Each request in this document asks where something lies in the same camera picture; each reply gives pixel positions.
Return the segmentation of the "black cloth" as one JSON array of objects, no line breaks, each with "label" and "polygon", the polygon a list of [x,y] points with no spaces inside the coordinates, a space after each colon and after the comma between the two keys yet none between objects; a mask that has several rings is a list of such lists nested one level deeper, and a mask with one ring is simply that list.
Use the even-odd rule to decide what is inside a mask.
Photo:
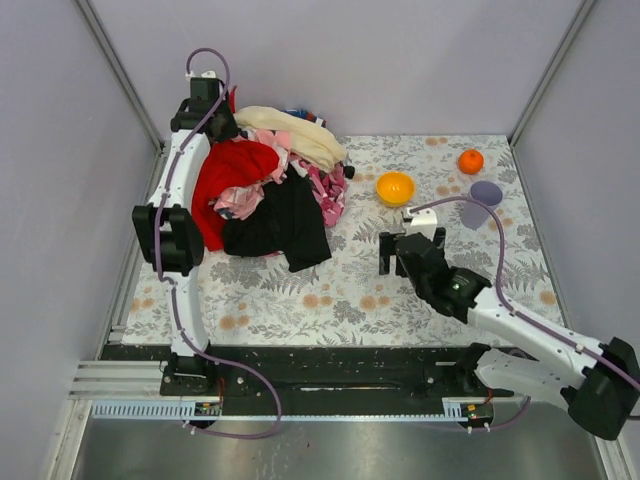
[{"label": "black cloth", "polygon": [[264,199],[245,220],[229,220],[222,230],[223,250],[240,257],[282,253],[295,273],[331,258],[322,210],[307,179],[293,167],[280,184],[263,187]]}]

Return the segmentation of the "red cloth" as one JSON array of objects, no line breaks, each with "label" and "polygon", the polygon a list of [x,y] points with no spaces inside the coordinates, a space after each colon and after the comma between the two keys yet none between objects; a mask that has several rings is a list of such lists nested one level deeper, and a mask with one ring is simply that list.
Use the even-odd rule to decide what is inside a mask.
[{"label": "red cloth", "polygon": [[226,223],[212,203],[231,187],[248,187],[264,180],[279,164],[276,151],[251,141],[216,143],[200,170],[193,193],[191,214],[209,251],[223,249],[222,230]]}]

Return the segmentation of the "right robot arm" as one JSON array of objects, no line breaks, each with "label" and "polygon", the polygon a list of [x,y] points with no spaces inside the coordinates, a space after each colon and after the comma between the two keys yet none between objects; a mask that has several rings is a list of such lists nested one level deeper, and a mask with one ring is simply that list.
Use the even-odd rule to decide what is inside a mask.
[{"label": "right robot arm", "polygon": [[634,348],[618,337],[602,342],[581,335],[510,302],[487,278],[449,265],[445,231],[435,232],[433,239],[421,233],[381,233],[380,274],[395,272],[408,279],[432,310],[524,352],[514,358],[487,345],[471,346],[464,365],[487,388],[554,405],[588,433],[616,439],[639,401]]}]

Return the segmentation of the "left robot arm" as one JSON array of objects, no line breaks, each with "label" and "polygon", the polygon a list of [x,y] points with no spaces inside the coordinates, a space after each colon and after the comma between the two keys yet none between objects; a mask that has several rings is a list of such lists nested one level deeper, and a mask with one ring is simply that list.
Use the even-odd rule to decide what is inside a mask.
[{"label": "left robot arm", "polygon": [[172,135],[158,186],[132,211],[137,240],[147,262],[166,287],[172,340],[160,393],[204,395],[216,385],[215,363],[197,286],[204,238],[192,214],[197,180],[211,145],[237,132],[227,85],[215,72],[189,73],[189,96],[171,119]]}]

